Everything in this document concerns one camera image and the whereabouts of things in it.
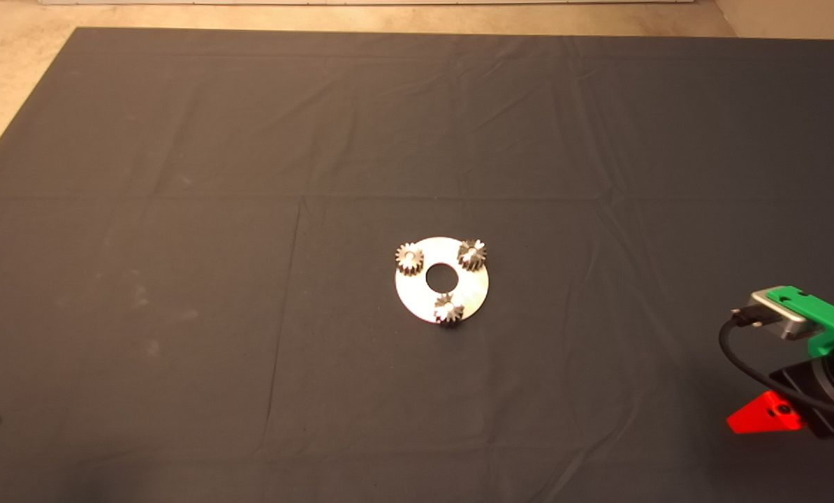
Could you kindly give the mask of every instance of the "green bracket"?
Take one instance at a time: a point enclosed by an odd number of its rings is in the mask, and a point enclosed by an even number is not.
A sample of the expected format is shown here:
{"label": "green bracket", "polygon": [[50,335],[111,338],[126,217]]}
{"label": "green bracket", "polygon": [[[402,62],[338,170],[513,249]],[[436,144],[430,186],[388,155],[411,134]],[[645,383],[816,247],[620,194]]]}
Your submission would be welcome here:
{"label": "green bracket", "polygon": [[827,356],[834,350],[834,305],[818,299],[795,286],[782,286],[767,293],[768,298],[797,312],[823,328],[809,339],[809,355],[813,358]]}

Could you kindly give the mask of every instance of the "gear hole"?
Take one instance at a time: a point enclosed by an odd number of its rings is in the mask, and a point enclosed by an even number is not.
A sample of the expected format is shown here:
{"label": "gear hole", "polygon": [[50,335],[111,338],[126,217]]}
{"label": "gear hole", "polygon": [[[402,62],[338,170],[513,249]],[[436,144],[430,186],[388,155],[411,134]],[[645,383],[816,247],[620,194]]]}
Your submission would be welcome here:
{"label": "gear hole", "polygon": [[436,293],[449,293],[458,286],[458,274],[448,264],[436,264],[426,271],[426,284]]}

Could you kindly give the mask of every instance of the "black cable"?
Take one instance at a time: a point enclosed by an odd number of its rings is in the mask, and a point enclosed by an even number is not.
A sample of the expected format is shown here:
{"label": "black cable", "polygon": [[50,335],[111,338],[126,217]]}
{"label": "black cable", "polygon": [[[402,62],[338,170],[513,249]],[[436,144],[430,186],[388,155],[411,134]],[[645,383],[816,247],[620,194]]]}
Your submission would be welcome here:
{"label": "black cable", "polygon": [[824,401],[817,400],[816,398],[811,398],[809,395],[803,395],[800,392],[795,391],[795,389],[788,388],[788,386],[780,384],[774,379],[771,379],[758,370],[748,366],[746,363],[743,363],[743,361],[736,356],[736,353],[733,352],[730,346],[731,330],[737,327],[737,322],[737,318],[730,318],[726,323],[724,323],[724,325],[722,325],[721,330],[718,331],[718,344],[721,346],[721,351],[724,353],[724,356],[726,356],[727,359],[733,363],[733,366],[736,366],[736,368],[740,369],[740,371],[744,374],[750,376],[750,378],[761,382],[761,384],[771,388],[773,391],[777,391],[780,395],[783,395],[784,398],[789,398],[791,401],[807,405],[807,407],[817,409],[823,413],[834,415],[834,404],[828,404]]}

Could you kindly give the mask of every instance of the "silver washer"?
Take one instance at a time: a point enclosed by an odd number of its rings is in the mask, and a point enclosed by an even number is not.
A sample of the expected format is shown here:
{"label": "silver washer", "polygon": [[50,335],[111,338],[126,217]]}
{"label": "silver washer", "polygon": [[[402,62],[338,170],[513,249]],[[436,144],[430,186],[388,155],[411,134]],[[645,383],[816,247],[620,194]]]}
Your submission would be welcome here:
{"label": "silver washer", "polygon": [[488,269],[483,266],[480,270],[468,271],[458,264],[459,239],[426,238],[415,243],[423,251],[423,268],[414,276],[404,276],[395,271],[395,289],[408,311],[414,316],[436,323],[434,306],[436,299],[441,296],[426,282],[426,271],[436,264],[445,264],[458,274],[458,286],[451,292],[453,300],[464,305],[464,317],[467,319],[477,312],[485,296],[488,294]]}

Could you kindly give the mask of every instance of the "gear teeth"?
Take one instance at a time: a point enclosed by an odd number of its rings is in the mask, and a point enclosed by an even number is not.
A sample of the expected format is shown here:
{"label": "gear teeth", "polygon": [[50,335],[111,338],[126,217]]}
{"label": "gear teeth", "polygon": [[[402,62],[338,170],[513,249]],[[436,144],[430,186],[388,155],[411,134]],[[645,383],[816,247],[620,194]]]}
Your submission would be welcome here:
{"label": "gear teeth", "polygon": [[453,300],[451,293],[443,293],[436,299],[433,309],[436,323],[443,327],[452,327],[464,318],[464,305]]}
{"label": "gear teeth", "polygon": [[423,250],[413,242],[405,242],[395,251],[395,266],[404,276],[413,276],[423,269]]}
{"label": "gear teeth", "polygon": [[462,241],[458,249],[458,264],[468,271],[480,270],[485,266],[487,255],[488,251],[484,242],[478,239]]}

